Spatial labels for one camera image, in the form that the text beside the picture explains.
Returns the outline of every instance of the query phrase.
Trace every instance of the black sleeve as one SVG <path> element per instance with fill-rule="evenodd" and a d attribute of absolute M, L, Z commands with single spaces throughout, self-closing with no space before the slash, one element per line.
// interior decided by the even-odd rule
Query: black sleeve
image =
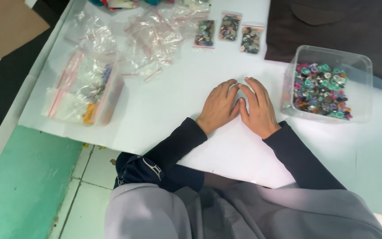
<path fill-rule="evenodd" d="M 303 144 L 287 122 L 282 121 L 279 125 L 282 128 L 263 142 L 274 151 L 299 187 L 319 190 L 346 189 Z"/>
<path fill-rule="evenodd" d="M 144 157 L 151 159 L 163 172 L 168 172 L 183 156 L 204 143 L 207 136 L 191 118 L 186 118 L 165 140 L 148 151 Z"/>

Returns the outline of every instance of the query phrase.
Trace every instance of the right hand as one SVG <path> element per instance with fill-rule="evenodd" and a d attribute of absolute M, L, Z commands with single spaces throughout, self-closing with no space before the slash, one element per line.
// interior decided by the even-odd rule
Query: right hand
<path fill-rule="evenodd" d="M 247 96 L 250 107 L 250 114 L 247 112 L 245 99 L 239 99 L 239 111 L 242 122 L 262 139 L 266 139 L 273 133 L 281 129 L 276 122 L 275 111 L 269 99 L 268 91 L 257 79 L 246 77 L 244 79 L 250 88 L 243 84 L 238 84 L 239 88 Z"/>

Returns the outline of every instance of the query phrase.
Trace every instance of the dark brown fabric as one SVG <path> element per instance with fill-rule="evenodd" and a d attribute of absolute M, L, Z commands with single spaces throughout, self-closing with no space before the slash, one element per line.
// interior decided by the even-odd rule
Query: dark brown fabric
<path fill-rule="evenodd" d="M 369 57 L 382 78 L 382 0 L 272 0 L 266 42 L 266 60 L 319 46 Z"/>

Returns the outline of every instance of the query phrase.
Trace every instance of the left hand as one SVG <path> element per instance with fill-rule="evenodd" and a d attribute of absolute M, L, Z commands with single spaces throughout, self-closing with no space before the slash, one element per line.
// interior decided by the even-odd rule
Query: left hand
<path fill-rule="evenodd" d="M 239 111 L 238 101 L 234 107 L 233 105 L 234 98 L 239 90 L 238 85 L 234 85 L 228 93 L 229 88 L 236 83 L 235 79 L 222 82 L 207 97 L 203 111 L 195 121 L 206 135 L 213 133 L 217 128 L 224 126 L 237 116 Z"/>

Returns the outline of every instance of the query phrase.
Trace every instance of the tiled floor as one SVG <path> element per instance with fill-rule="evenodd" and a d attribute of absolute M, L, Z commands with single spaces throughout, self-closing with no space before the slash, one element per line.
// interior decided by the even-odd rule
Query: tiled floor
<path fill-rule="evenodd" d="M 120 152 L 83 148 L 49 239 L 102 239 L 104 213 L 114 186 Z M 375 214 L 382 225 L 382 215 Z"/>

